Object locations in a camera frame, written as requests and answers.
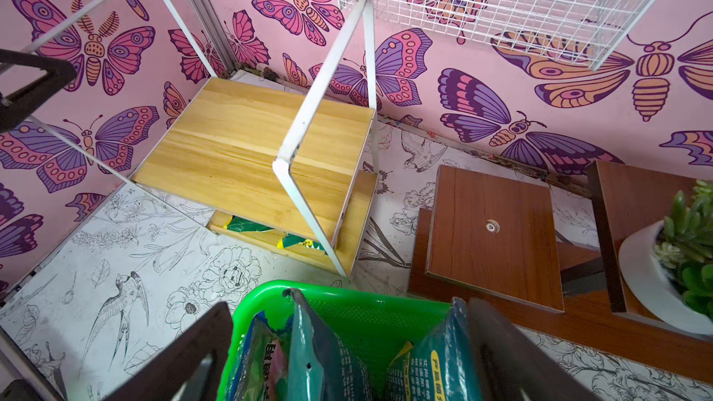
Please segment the blue green soil bag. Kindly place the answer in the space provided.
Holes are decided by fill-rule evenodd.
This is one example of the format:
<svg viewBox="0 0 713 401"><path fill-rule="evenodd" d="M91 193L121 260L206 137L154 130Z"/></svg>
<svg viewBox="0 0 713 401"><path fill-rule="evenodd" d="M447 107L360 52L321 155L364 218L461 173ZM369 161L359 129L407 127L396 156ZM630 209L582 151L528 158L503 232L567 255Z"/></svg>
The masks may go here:
<svg viewBox="0 0 713 401"><path fill-rule="evenodd" d="M293 316L273 329L265 312L254 316L230 373L226 400L287 400Z"/></svg>

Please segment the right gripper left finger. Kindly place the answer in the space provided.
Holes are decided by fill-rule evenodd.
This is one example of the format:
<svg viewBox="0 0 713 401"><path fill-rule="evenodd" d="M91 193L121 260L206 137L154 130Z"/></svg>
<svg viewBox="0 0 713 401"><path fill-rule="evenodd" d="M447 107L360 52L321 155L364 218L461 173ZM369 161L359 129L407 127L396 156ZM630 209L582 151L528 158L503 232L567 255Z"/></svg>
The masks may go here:
<svg viewBox="0 0 713 401"><path fill-rule="evenodd" d="M217 399L232 332L228 304L220 302L107 399Z"/></svg>

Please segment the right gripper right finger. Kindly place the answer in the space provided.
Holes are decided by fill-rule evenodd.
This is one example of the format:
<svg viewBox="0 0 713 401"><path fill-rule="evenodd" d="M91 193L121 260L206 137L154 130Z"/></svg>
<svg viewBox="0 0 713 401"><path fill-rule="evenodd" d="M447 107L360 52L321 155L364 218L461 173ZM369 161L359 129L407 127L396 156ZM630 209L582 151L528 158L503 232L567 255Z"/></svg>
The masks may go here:
<svg viewBox="0 0 713 401"><path fill-rule="evenodd" d="M595 400L485 300L467 304L471 355L485 400Z"/></svg>

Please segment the dark green fertilizer bag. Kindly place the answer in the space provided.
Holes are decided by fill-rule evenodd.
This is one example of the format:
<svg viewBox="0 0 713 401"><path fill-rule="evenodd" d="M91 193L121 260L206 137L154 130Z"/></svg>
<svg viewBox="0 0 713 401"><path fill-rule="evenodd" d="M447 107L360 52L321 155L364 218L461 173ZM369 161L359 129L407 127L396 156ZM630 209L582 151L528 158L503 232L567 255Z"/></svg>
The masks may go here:
<svg viewBox="0 0 713 401"><path fill-rule="evenodd" d="M288 355L288 400L374 400L366 365L310 306L304 293L289 288L294 303Z"/></svg>
<svg viewBox="0 0 713 401"><path fill-rule="evenodd" d="M408 341L387 368L386 400L481 400L471 355L466 304L454 298L449 312L421 341Z"/></svg>

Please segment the green plastic basket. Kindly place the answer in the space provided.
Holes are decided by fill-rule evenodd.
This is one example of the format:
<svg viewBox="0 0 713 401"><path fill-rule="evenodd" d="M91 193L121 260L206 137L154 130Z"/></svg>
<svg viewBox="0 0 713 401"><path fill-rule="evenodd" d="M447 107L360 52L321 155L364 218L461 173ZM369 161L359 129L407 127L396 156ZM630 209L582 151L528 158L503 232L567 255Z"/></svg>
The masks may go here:
<svg viewBox="0 0 713 401"><path fill-rule="evenodd" d="M243 339L255 315L264 313L268 324L282 329L293 315L294 303L283 296L288 288L299 289L315 311L345 345L366 365L380 394L386 369L407 342L418 343L449 312L449 304L366 293L289 280L273 280L250 291L237 305L228 361L224 367L218 400L227 400L231 380L240 363Z"/></svg>

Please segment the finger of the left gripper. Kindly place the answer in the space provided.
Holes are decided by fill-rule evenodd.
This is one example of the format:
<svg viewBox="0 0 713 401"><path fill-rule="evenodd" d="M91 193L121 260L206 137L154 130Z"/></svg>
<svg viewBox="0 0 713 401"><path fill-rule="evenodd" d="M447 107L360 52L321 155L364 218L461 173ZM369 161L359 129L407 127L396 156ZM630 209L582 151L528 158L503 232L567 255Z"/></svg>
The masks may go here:
<svg viewBox="0 0 713 401"><path fill-rule="evenodd" d="M70 85L77 72L70 61L12 50L1 50L2 67L30 67L44 75L8 95L1 94L1 133L5 134L33 115L61 89Z"/></svg>

